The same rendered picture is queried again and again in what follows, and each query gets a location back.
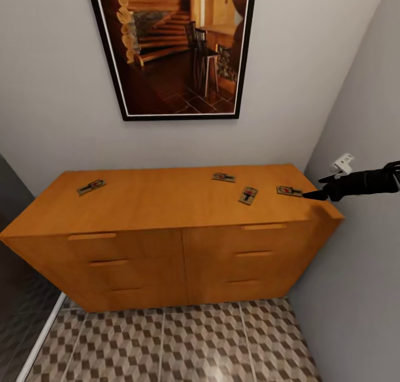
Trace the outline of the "mousetrap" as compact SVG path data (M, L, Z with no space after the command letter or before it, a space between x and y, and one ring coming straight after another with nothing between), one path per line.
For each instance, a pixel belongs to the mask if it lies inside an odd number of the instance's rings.
M230 183L236 182L236 176L222 174L222 173L214 173L213 179L220 180L222 182L230 182Z
M258 189L254 189L254 188L247 186L247 188L243 192L242 196L240 197L239 202L246 204L247 206L251 206L257 193L258 193Z
M92 192L95 189L101 188L106 185L106 181L100 179L98 181L94 181L89 183L87 186L80 188L77 190L79 195L85 195L86 193Z
M276 186L276 187L277 187L278 194L283 194L283 195L288 195L288 196L293 196L293 197L302 197L302 194L304 193L303 189L299 189L299 188L292 188L292 187L285 187L285 186Z

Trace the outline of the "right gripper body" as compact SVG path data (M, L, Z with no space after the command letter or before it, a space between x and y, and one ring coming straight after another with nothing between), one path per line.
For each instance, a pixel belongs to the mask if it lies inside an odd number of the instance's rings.
M344 195L373 194L366 185L367 172L368 170L365 170L340 176L338 179L333 178L325 185L331 201L338 202Z

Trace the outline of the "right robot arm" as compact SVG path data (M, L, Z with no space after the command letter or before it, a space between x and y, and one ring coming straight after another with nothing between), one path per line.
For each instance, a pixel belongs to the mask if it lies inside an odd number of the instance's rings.
M347 153L328 168L337 174L319 179L319 183L327 183L322 190L303 193L303 198L338 202L344 195L363 195L374 193L396 193L400 190L400 160L387 163L382 169L352 172L348 164L353 157Z

